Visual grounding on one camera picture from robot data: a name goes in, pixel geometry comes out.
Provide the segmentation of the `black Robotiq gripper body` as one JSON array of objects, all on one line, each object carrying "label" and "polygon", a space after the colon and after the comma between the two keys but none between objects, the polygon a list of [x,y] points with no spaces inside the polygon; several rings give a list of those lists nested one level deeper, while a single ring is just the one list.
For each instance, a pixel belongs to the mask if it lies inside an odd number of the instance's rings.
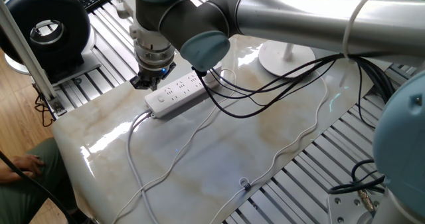
[{"label": "black Robotiq gripper body", "polygon": [[159,84],[159,76],[160,71],[159,69],[162,66],[147,66],[146,64],[139,65],[139,72],[137,75],[144,76],[144,77],[154,77],[157,79],[157,84]]}]

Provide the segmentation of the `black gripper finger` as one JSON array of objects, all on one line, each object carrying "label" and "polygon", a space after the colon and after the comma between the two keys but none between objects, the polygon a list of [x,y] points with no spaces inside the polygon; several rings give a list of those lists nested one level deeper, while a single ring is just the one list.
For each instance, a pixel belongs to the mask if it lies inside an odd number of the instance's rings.
[{"label": "black gripper finger", "polygon": [[175,64],[174,61],[171,61],[169,64],[162,66],[159,69],[160,71],[159,80],[165,80],[176,66],[177,65]]},{"label": "black gripper finger", "polygon": [[157,79],[154,77],[136,75],[129,82],[135,89],[138,90],[157,89]]}]

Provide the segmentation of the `person's left hand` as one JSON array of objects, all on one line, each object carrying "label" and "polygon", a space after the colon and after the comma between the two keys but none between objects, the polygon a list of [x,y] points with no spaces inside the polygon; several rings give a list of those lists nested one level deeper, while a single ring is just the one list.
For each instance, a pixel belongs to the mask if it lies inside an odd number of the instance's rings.
[{"label": "person's left hand", "polygon": [[38,156],[32,154],[12,157],[11,162],[28,177],[40,175],[42,173],[41,167],[44,166],[44,162]]}]

